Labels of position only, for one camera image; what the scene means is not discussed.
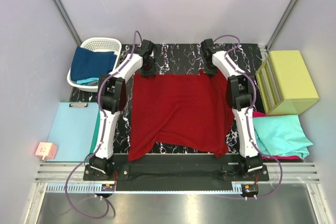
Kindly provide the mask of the red t-shirt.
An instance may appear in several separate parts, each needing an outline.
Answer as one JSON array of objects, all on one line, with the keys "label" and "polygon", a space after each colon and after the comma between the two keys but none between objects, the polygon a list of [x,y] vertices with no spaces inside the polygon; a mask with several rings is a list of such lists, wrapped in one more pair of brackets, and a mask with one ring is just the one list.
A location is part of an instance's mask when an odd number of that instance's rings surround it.
[{"label": "red t-shirt", "polygon": [[130,150],[135,161],[155,143],[180,145],[221,157],[229,152],[226,135],[234,115],[226,103],[227,79],[198,74],[135,74]]}]

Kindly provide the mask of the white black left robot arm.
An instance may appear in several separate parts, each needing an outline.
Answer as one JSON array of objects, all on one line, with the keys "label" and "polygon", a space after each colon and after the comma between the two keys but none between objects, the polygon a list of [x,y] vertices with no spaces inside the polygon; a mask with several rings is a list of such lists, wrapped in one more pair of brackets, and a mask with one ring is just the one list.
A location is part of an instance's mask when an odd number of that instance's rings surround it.
[{"label": "white black left robot arm", "polygon": [[116,69],[100,77],[97,96],[99,128],[89,166],[103,180],[113,175],[113,140],[118,117],[127,103],[126,84],[138,70],[144,77],[156,76],[154,47],[153,42],[143,40]]}]

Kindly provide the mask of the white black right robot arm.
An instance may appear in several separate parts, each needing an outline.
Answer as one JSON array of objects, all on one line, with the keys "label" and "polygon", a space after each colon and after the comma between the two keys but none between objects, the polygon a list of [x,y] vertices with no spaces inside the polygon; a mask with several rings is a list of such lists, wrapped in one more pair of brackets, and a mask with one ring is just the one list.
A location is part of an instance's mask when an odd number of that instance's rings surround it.
[{"label": "white black right robot arm", "polygon": [[214,76],[220,71],[227,80],[226,103],[232,109],[239,135],[238,173],[242,179],[250,180],[263,167],[253,125],[253,106],[256,102],[253,76],[235,64],[228,51],[211,38],[201,42],[201,50],[205,60],[204,72]]}]

